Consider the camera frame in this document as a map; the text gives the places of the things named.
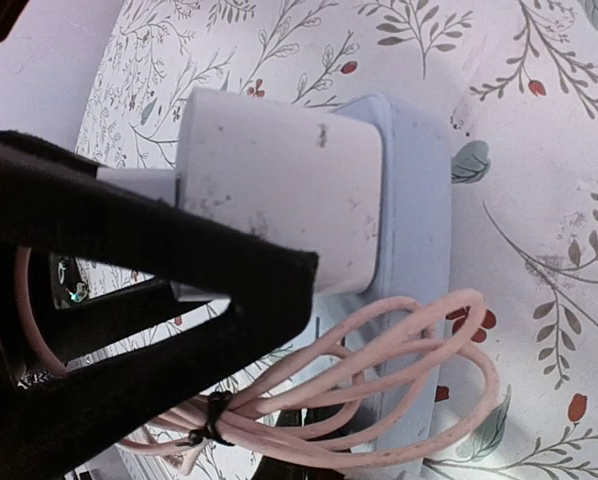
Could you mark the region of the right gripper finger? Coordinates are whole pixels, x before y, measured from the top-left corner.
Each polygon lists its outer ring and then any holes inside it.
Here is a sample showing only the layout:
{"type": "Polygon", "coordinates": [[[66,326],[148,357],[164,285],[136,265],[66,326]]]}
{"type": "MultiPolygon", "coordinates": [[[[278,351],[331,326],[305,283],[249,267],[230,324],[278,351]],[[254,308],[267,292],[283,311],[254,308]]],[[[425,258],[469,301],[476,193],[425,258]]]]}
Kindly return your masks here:
{"type": "Polygon", "coordinates": [[[57,479],[159,414],[297,336],[318,257],[101,181],[102,166],[0,132],[0,479],[57,479]],[[217,317],[29,387],[30,308],[62,361],[197,308],[172,285],[224,294],[217,317]]]}

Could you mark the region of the white charger plug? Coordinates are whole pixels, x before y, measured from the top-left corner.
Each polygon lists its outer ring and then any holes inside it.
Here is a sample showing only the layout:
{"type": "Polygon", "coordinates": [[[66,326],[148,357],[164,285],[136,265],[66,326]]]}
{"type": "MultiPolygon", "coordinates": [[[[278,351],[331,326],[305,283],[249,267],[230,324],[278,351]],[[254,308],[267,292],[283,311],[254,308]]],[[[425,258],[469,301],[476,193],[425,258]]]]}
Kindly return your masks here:
{"type": "Polygon", "coordinates": [[[383,139],[358,98],[332,113],[194,90],[167,169],[102,168],[98,178],[268,242],[319,256],[319,295],[357,293],[376,269],[383,139]]]}

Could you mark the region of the grey-blue power strip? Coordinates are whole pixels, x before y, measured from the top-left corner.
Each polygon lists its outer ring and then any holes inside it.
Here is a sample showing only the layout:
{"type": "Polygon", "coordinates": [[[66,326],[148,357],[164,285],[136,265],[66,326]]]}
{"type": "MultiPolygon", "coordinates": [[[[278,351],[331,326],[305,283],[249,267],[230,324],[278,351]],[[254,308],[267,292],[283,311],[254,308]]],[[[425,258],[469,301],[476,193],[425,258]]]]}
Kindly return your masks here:
{"type": "MultiPolygon", "coordinates": [[[[336,114],[378,127],[384,143],[379,247],[374,278],[364,292],[316,297],[307,328],[293,349],[309,345],[350,314],[390,296],[429,304],[449,291],[451,253],[451,144],[443,122],[406,102],[378,94],[352,100],[336,114]]],[[[393,312],[376,318],[346,338],[351,350],[370,344],[404,318],[393,312]]],[[[414,405],[388,431],[352,449],[374,452],[428,438],[439,376],[434,367],[414,405]]],[[[407,386],[364,400],[352,428],[384,419],[405,396],[407,386]]]]}

